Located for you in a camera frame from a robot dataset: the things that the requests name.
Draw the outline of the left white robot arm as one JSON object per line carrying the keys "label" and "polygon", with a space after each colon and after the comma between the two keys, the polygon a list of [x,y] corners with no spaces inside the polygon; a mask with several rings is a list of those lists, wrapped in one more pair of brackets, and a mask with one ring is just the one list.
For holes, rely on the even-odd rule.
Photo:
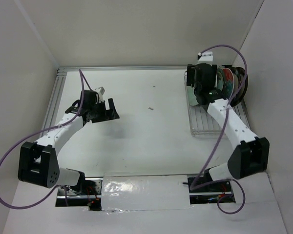
{"label": "left white robot arm", "polygon": [[25,142],[21,146],[18,179],[38,186],[52,188],[55,185],[68,186],[80,195],[86,190],[85,174],[73,169],[60,168],[58,154],[70,138],[88,122],[98,123],[119,119],[112,98],[105,106],[103,87],[85,90],[80,100],[76,100],[65,111],[56,128],[35,142]]}

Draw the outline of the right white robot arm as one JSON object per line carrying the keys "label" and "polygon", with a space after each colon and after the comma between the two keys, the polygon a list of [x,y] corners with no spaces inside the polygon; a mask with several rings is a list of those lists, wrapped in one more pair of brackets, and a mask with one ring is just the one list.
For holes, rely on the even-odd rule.
{"label": "right white robot arm", "polygon": [[215,86],[215,65],[199,63],[187,66],[186,82],[196,105],[216,120],[221,135],[226,135],[233,152],[228,161],[218,166],[203,166],[199,175],[190,184],[190,190],[205,187],[215,191],[220,182],[239,180],[267,169],[270,143],[265,137],[257,136],[232,109],[229,100],[221,89]]}

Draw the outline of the mint green flower plate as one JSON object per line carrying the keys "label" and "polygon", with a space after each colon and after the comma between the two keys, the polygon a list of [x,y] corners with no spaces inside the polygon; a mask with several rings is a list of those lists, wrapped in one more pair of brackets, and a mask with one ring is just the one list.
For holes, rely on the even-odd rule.
{"label": "mint green flower plate", "polygon": [[197,106],[198,102],[196,99],[196,95],[194,94],[194,88],[191,86],[187,86],[187,95],[188,95],[188,104],[189,106]]}
{"label": "mint green flower plate", "polygon": [[223,87],[224,87],[224,77],[225,75],[223,74],[223,71],[221,68],[217,68],[216,70],[216,78],[217,78],[217,89],[219,90],[223,90]]}

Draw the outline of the mint green flower plate front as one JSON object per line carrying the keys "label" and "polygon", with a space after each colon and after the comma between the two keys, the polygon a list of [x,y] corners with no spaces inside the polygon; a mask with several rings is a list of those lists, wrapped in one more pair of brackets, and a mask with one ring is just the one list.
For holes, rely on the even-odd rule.
{"label": "mint green flower plate front", "polygon": [[224,87],[224,77],[225,75],[223,74],[223,71],[221,68],[217,68],[216,70],[216,78],[217,78],[217,89],[219,90],[223,90],[223,87]]}

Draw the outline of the black rimmed beige plate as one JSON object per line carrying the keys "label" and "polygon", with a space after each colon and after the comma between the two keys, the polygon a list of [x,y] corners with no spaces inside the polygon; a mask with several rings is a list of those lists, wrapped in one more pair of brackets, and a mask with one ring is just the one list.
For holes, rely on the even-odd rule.
{"label": "black rimmed beige plate", "polygon": [[[235,88],[234,88],[234,93],[237,91],[237,89],[240,87],[244,75],[245,75],[245,70],[242,67],[232,67],[231,68],[232,73],[235,75]],[[233,103],[238,103],[240,97],[242,96],[243,90],[244,90],[244,86],[242,86],[242,88],[240,89],[240,91],[237,93],[237,95],[235,96],[235,98],[233,99]]]}
{"label": "black rimmed beige plate", "polygon": [[242,68],[242,67],[237,67],[236,68],[239,75],[240,75],[240,78],[241,78],[241,81],[245,81],[241,90],[239,91],[238,93],[238,103],[240,103],[242,101],[242,99],[244,98],[246,92],[247,92],[247,88],[248,88],[248,76],[246,76],[245,78],[245,69]]}

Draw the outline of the mint green flower plate back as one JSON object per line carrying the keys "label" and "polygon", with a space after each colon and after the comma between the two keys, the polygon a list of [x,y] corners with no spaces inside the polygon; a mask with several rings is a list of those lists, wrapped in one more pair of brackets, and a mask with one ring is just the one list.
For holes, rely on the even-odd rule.
{"label": "mint green flower plate back", "polygon": [[187,86],[187,95],[188,95],[188,104],[189,106],[197,106],[198,102],[196,99],[196,95],[194,94],[194,88],[191,86]]}

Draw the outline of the black rimmed beige plate front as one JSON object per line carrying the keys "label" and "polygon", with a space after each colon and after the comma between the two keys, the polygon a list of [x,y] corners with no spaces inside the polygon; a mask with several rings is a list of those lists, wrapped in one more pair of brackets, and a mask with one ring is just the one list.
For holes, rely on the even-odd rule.
{"label": "black rimmed beige plate front", "polygon": [[242,67],[237,67],[236,68],[239,75],[240,75],[240,78],[241,78],[241,81],[245,81],[241,90],[239,91],[238,93],[238,103],[240,103],[242,101],[242,99],[244,98],[246,92],[247,92],[247,88],[248,88],[248,76],[246,76],[245,78],[245,69],[242,68]]}

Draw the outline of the red teal floral plate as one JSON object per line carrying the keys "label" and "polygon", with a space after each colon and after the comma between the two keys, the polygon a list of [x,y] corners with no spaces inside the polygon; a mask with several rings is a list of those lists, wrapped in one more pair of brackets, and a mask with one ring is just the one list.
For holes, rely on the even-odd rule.
{"label": "red teal floral plate", "polygon": [[224,77],[223,93],[225,98],[229,99],[234,91],[234,76],[229,68],[222,69]]}

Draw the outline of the black rimmed beige plate back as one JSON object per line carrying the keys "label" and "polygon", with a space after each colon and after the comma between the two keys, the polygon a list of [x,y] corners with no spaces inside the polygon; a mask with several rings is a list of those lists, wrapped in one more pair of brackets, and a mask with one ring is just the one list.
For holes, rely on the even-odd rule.
{"label": "black rimmed beige plate back", "polygon": [[[235,88],[234,88],[234,93],[237,91],[237,89],[240,87],[244,75],[245,75],[245,70],[242,67],[232,67],[231,68],[232,73],[235,75]],[[243,90],[244,90],[244,86],[242,86],[242,88],[240,89],[240,91],[237,93],[237,95],[235,96],[235,98],[233,99],[233,103],[238,103],[240,97],[242,96]]]}

